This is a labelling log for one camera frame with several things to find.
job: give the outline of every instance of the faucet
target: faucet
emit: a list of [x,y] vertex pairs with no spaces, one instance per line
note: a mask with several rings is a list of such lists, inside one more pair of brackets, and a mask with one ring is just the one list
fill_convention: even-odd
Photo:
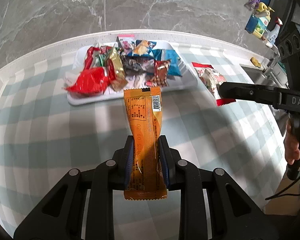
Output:
[[262,71],[263,75],[267,79],[269,78],[270,73],[272,73],[274,66],[277,65],[278,61],[280,60],[280,52],[278,50],[278,47],[276,45],[273,45],[271,49],[274,52],[274,58],[272,60],[270,60],[270,62],[267,64],[267,68]]

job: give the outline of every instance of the white tray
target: white tray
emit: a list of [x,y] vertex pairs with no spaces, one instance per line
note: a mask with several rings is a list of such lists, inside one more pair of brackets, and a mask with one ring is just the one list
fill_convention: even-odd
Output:
[[[156,41],[157,45],[154,47],[154,49],[173,49],[171,44],[168,41]],[[105,43],[104,45],[108,46],[117,46],[117,42],[111,42],[111,43]],[[80,49],[78,49],[77,54],[75,55],[72,71],[74,73],[79,73],[83,69],[83,61],[86,54],[86,51],[88,50],[90,46],[84,46]],[[161,91],[172,91],[172,90],[183,90],[190,87],[196,87],[198,85],[198,81],[196,76],[193,74],[193,72],[188,68],[188,66],[184,63],[182,60],[182,57],[180,57],[180,60],[178,62],[179,70],[182,75],[182,77],[178,76],[168,76],[168,86],[162,87]],[[131,84],[127,84],[124,89],[131,89]],[[123,97],[123,90],[119,92],[115,92],[110,86],[107,88],[107,90],[104,92],[104,94],[86,97],[77,93],[70,93],[68,92],[67,99],[68,102],[71,105],[77,106],[97,101],[103,101],[103,100],[109,100],[109,99],[115,99],[115,98],[122,98]]]

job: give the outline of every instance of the gray marble floor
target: gray marble floor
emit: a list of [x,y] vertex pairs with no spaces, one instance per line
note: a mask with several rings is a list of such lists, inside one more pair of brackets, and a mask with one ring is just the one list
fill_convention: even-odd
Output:
[[0,68],[47,44],[120,29],[165,29],[267,49],[244,27],[248,0],[0,0]]

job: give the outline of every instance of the barcode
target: barcode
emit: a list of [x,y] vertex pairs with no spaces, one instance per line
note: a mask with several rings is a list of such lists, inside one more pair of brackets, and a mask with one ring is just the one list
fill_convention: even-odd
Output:
[[152,96],[152,110],[154,112],[161,111],[160,95]]

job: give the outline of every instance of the stainless steel sink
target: stainless steel sink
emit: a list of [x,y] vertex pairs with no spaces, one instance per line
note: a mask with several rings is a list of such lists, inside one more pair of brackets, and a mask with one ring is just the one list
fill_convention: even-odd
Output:
[[243,70],[247,73],[247,75],[252,79],[253,83],[258,85],[265,85],[271,87],[282,87],[278,82],[271,80],[270,78],[267,79],[261,69],[249,68],[249,67],[242,67]]

